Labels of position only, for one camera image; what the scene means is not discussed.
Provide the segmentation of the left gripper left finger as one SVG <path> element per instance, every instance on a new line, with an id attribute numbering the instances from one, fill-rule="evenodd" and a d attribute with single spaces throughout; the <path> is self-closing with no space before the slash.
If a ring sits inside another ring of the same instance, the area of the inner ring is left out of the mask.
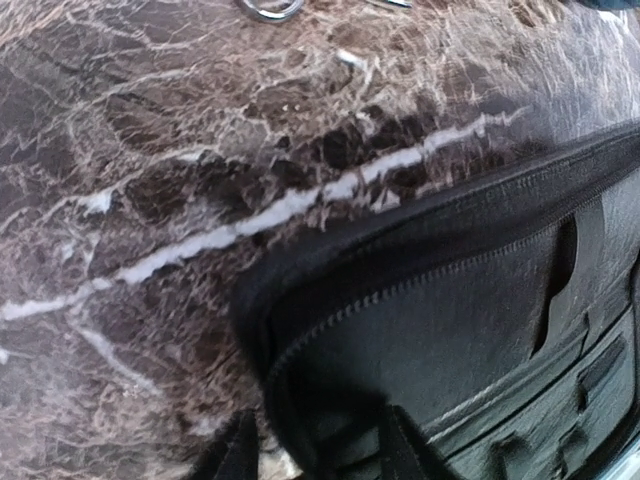
<path id="1" fill-rule="evenodd" d="M 257 480 L 259 438 L 252 410 L 236 412 L 199 457 L 192 480 Z"/>

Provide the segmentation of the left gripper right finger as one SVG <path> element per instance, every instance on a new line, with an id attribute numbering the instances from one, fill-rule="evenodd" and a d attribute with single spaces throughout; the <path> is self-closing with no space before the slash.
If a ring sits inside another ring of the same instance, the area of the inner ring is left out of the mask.
<path id="1" fill-rule="evenodd" d="M 378 423 L 378 438 L 382 479 L 450 478 L 446 462 L 401 407 L 384 407 Z"/>

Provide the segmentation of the black zippered tool case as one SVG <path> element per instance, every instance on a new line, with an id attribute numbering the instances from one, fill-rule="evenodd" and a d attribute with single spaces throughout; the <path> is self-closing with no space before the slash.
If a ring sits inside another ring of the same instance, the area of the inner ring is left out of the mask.
<path id="1" fill-rule="evenodd" d="M 639 127 L 271 252 L 231 311 L 308 479 L 382 479 L 401 407 L 449 479 L 587 479 L 639 435 Z"/>

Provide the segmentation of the silver scissors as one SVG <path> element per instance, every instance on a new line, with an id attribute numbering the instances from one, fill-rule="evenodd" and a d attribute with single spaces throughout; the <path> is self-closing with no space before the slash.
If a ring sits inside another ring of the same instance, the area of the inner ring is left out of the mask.
<path id="1" fill-rule="evenodd" d="M 413 1 L 403 0 L 366 0 L 366 1 L 253 1 L 235 0 L 233 4 L 248 18 L 262 23 L 283 23 L 299 15 L 305 6 L 311 5 L 318 10 L 330 10 L 334 6 L 362 10 L 373 6 L 384 10 L 407 10 L 413 7 Z"/>

